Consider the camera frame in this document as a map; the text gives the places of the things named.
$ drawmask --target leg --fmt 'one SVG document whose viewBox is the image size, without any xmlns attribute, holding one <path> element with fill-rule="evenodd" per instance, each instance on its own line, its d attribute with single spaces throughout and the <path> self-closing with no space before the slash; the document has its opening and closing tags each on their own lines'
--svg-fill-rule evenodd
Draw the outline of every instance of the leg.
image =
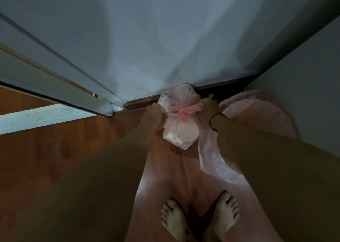
<svg viewBox="0 0 340 242">
<path fill-rule="evenodd" d="M 162 213 L 163 227 L 179 242 L 198 242 L 188 228 L 182 210 L 174 200 L 170 199 L 167 203 L 164 203 L 160 212 Z"/>
<path fill-rule="evenodd" d="M 236 223 L 240 214 L 236 198 L 223 192 L 217 202 L 213 219 L 203 234 L 203 242 L 223 242 L 225 233 Z"/>
</svg>

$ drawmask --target red string bracelet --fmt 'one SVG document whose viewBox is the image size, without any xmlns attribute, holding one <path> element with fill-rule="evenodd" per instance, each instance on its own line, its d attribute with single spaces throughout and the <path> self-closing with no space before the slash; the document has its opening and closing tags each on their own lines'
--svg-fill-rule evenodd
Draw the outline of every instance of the red string bracelet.
<svg viewBox="0 0 340 242">
<path fill-rule="evenodd" d="M 215 117 L 216 115 L 222 115 L 223 117 L 226 117 L 226 118 L 228 118 L 226 115 L 224 115 L 222 112 L 217 112 L 217 113 L 215 113 L 214 115 L 212 115 L 211 116 L 211 118 L 210 118 L 210 120 L 209 120 L 209 126 L 212 128 L 212 130 L 214 130 L 215 132 L 217 132 L 217 130 L 215 129 L 215 128 L 213 128 L 212 126 L 211 126 L 211 119 L 213 118 L 213 117 Z"/>
</svg>

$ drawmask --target wall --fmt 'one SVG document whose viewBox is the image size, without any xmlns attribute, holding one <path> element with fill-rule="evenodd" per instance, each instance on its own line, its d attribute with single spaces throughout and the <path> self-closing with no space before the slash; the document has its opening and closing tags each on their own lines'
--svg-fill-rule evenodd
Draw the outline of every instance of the wall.
<svg viewBox="0 0 340 242">
<path fill-rule="evenodd" d="M 246 89 L 274 90 L 300 138 L 340 156 L 340 16 Z"/>
<path fill-rule="evenodd" d="M 0 42 L 125 101 L 260 73 L 340 8 L 330 1 L 340 0 L 0 0 Z"/>
</svg>

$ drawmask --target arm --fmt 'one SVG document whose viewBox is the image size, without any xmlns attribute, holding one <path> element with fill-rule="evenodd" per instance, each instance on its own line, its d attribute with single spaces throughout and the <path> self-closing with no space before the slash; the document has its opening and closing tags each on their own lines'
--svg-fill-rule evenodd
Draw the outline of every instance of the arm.
<svg viewBox="0 0 340 242">
<path fill-rule="evenodd" d="M 161 106 L 111 149 L 60 180 L 36 202 L 7 241 L 124 241 Z"/>
<path fill-rule="evenodd" d="M 220 109 L 210 98 L 202 102 L 199 118 L 208 123 Z M 221 155 L 239 166 L 284 241 L 339 241 L 340 158 L 221 115 L 210 123 Z"/>
</svg>

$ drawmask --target tied garbage bag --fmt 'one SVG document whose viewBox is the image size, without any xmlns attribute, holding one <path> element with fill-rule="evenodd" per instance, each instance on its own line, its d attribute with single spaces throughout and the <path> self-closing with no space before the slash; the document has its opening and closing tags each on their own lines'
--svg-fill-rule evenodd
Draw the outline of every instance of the tied garbage bag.
<svg viewBox="0 0 340 242">
<path fill-rule="evenodd" d="M 241 92 L 220 102 L 219 107 L 229 119 L 243 126 L 296 138 L 290 117 L 269 90 Z M 202 132 L 198 142 L 201 169 L 229 183 L 248 184 L 238 167 L 222 158 L 217 135 L 210 127 Z"/>
<path fill-rule="evenodd" d="M 202 110 L 201 97 L 191 85 L 183 84 L 163 92 L 158 104 L 166 110 L 163 138 L 187 149 L 200 136 L 200 124 L 196 112 Z"/>
</svg>

